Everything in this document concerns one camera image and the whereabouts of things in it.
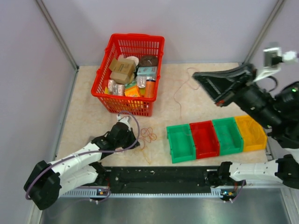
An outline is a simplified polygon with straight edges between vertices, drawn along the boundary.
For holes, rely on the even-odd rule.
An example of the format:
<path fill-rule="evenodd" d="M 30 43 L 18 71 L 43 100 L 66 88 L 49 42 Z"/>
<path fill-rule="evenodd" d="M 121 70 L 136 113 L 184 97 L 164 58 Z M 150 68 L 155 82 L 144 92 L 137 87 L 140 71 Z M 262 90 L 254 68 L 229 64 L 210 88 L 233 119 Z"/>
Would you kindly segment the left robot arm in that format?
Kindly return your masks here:
<path fill-rule="evenodd" d="M 93 164 L 139 146 L 139 138 L 140 134 L 134 134 L 129 124 L 119 121 L 110 131 L 93 138 L 80 150 L 60 160 L 38 162 L 23 187 L 26 200 L 45 210 L 70 190 L 89 183 L 103 184 L 106 174 Z"/>

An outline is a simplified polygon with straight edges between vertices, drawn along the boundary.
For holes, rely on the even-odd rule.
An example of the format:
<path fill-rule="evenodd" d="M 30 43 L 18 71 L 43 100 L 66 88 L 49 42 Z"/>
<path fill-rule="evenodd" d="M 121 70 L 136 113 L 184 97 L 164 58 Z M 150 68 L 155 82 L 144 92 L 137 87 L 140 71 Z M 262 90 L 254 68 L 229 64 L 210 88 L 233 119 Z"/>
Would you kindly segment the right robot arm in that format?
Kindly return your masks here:
<path fill-rule="evenodd" d="M 257 69 L 251 63 L 214 72 L 195 72 L 193 79 L 200 84 L 219 107 L 235 103 L 263 128 L 289 154 L 264 163 L 225 161 L 217 169 L 218 180 L 213 185 L 228 185 L 232 181 L 263 180 L 299 188 L 299 83 L 286 86 L 272 97 L 254 79 Z"/>

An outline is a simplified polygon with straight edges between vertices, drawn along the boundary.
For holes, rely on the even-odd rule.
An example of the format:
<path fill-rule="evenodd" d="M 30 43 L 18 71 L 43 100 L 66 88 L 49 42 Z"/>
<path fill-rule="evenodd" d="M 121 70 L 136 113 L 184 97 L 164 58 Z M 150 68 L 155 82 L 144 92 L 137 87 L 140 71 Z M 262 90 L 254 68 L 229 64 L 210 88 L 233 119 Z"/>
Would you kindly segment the orange yellow sticky notes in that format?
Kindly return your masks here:
<path fill-rule="evenodd" d="M 141 97 L 139 87 L 136 84 L 125 87 L 124 94 L 126 97 Z"/>

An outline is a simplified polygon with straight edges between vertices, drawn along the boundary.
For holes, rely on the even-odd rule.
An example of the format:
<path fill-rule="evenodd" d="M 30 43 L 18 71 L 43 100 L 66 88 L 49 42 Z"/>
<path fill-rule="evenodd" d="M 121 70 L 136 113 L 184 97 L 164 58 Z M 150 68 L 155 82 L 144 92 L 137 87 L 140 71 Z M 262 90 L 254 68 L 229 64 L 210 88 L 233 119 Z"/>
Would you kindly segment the pink wrapped snack pack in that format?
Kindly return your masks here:
<path fill-rule="evenodd" d="M 125 85 L 118 84 L 114 80 L 109 79 L 108 81 L 108 93 L 116 96 L 124 96 Z"/>

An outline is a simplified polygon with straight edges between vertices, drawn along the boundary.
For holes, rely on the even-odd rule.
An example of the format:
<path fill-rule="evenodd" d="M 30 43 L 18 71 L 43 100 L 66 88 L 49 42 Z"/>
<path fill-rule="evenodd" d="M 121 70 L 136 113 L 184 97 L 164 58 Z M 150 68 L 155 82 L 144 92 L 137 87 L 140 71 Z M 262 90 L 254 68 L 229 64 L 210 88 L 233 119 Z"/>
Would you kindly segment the left green plastic bin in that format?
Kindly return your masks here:
<path fill-rule="evenodd" d="M 189 124 L 168 126 L 166 131 L 172 163 L 196 159 L 196 148 Z"/>

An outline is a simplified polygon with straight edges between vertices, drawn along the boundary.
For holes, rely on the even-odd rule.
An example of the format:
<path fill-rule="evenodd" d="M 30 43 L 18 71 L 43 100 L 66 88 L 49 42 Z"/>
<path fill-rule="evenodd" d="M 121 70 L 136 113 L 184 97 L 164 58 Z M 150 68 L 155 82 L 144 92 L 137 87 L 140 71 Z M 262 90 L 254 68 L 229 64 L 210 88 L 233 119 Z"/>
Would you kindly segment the green plastic bin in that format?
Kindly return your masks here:
<path fill-rule="evenodd" d="M 220 144 L 220 156 L 243 151 L 243 138 L 234 117 L 212 120 Z"/>
<path fill-rule="evenodd" d="M 196 159 L 196 148 L 189 124 L 168 126 L 166 131 L 172 163 Z"/>

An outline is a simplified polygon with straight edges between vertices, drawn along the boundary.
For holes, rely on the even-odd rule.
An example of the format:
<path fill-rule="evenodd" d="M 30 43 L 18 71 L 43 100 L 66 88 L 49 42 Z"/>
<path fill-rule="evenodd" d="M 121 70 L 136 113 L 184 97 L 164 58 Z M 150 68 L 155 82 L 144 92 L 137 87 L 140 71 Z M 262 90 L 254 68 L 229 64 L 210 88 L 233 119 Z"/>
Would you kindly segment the orange bottle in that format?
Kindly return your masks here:
<path fill-rule="evenodd" d="M 153 79 L 146 80 L 145 95 L 144 95 L 146 98 L 154 97 L 155 85 L 156 85 L 155 80 L 153 80 Z"/>

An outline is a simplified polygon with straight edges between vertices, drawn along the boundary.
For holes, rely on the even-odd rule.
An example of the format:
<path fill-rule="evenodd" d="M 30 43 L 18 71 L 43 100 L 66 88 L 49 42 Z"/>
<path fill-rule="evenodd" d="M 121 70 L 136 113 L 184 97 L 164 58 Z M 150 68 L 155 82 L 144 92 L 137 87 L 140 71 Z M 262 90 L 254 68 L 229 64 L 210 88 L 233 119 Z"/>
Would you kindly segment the silver foil snack pack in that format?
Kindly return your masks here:
<path fill-rule="evenodd" d="M 155 77 L 146 77 L 146 76 L 137 76 L 135 80 L 136 80 L 137 86 L 139 88 L 145 88 L 146 87 L 146 82 L 148 80 L 154 80 L 155 81 L 156 78 Z"/>

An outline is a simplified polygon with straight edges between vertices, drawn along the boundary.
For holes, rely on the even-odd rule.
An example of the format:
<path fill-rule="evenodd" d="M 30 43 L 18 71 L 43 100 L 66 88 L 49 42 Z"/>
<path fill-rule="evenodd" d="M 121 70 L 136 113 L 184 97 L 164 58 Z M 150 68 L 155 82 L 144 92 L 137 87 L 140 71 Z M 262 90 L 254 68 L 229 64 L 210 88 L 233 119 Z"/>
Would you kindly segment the small brown cardboard box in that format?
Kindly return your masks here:
<path fill-rule="evenodd" d="M 112 72 L 110 75 L 110 79 L 114 80 L 115 82 L 119 83 L 119 84 L 128 84 L 131 80 L 132 77 L 132 73 L 131 74 L 123 74 L 123 73 L 119 73 L 119 72 Z"/>

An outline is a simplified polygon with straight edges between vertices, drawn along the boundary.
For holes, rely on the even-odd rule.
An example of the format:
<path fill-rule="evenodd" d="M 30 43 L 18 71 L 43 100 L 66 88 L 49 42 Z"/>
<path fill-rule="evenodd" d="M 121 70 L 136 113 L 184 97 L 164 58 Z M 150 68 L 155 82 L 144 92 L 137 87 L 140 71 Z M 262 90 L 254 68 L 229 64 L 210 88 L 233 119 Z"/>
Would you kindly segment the red plastic bin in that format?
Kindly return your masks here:
<path fill-rule="evenodd" d="M 190 123 L 190 129 L 197 160 L 220 155 L 220 144 L 212 121 Z"/>

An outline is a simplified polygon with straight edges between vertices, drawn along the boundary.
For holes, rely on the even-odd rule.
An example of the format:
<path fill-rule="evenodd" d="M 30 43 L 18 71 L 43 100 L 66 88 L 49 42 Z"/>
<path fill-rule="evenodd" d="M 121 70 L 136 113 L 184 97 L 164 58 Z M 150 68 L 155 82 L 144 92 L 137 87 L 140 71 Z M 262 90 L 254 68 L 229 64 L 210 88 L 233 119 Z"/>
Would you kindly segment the yellow plastic bin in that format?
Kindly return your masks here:
<path fill-rule="evenodd" d="M 243 139 L 244 152 L 266 149 L 267 136 L 261 125 L 249 115 L 236 116 L 235 122 Z"/>

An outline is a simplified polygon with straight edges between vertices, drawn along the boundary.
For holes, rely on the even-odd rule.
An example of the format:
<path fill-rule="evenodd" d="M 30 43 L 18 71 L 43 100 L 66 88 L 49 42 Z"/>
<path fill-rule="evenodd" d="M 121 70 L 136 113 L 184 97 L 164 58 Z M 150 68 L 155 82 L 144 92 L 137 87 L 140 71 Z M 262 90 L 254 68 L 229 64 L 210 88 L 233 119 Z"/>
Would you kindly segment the teal snack box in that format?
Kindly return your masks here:
<path fill-rule="evenodd" d="M 139 67 L 137 71 L 137 76 L 141 77 L 155 77 L 157 75 L 157 67 Z"/>

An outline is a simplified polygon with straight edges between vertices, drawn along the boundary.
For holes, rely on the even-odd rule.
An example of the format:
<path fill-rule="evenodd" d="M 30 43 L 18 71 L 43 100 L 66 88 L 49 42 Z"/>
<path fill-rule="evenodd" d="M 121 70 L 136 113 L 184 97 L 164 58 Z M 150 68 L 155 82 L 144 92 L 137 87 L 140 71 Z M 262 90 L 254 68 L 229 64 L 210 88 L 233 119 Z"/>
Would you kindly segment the white round plate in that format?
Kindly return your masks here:
<path fill-rule="evenodd" d="M 128 57 L 125 57 L 124 55 L 119 55 L 118 56 L 118 60 L 131 60 L 131 61 L 134 61 L 135 65 L 138 66 L 139 65 L 139 59 L 138 57 L 136 56 L 128 56 Z"/>

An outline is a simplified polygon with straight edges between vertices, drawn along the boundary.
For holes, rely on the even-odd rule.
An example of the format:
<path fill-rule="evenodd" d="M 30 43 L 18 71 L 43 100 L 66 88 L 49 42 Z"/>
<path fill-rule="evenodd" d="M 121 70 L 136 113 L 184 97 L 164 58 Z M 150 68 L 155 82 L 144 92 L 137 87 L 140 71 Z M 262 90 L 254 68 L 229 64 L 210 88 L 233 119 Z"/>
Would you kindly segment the red plastic shopping basket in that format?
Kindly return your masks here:
<path fill-rule="evenodd" d="M 112 34 L 100 68 L 96 72 L 96 77 L 91 88 L 91 94 L 111 113 L 119 113 L 126 110 L 133 115 L 152 116 L 154 102 L 157 98 L 158 86 L 160 81 L 160 71 L 164 55 L 164 42 L 162 36 L 146 34 Z M 105 94 L 105 88 L 108 86 L 111 70 L 108 68 L 114 58 L 118 56 L 136 56 L 138 58 L 144 55 L 154 55 L 158 58 L 157 77 L 154 88 L 154 97 L 125 97 Z"/>

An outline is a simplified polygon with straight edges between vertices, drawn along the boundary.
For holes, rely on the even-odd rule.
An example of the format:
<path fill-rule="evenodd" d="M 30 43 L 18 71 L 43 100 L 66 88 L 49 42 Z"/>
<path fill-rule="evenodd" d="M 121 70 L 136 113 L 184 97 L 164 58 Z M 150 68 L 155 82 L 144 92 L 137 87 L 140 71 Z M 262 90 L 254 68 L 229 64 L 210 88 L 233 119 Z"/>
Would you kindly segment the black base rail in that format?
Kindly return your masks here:
<path fill-rule="evenodd" d="M 211 187 L 235 186 L 229 177 L 220 177 L 217 166 L 106 167 L 99 185 L 114 194 L 210 193 Z"/>

